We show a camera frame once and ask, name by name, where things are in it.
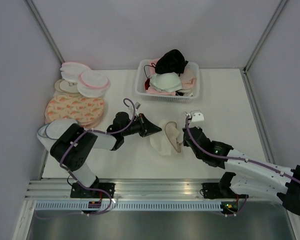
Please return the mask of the beige trimmed mesh laundry bag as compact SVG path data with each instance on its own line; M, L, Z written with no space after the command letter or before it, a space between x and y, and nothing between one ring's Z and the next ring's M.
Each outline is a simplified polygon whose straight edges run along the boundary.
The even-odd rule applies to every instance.
M181 153L183 142L179 142L180 131L175 121L161 120L162 131L149 137L151 147L161 156L168 157Z

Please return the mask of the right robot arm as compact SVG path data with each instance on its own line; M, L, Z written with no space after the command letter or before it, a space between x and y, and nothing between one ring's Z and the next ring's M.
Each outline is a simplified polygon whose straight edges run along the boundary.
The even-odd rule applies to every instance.
M231 145L210 140L198 127L183 128L183 144L197 159L225 171L218 183L221 196L268 199L300 216L300 165L289 168L251 159Z

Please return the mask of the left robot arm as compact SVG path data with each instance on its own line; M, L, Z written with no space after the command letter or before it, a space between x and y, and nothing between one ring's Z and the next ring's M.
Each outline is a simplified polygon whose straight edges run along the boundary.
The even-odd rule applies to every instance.
M100 183L86 164L91 150L116 151L123 145L126 136L138 134L144 138L161 131L162 128L150 122L144 114L140 113L130 119L128 113L122 111L115 115L105 133L84 130L77 123L71 124L51 146L49 153L76 179L71 187L71 198L109 199L114 195L115 186L113 183Z

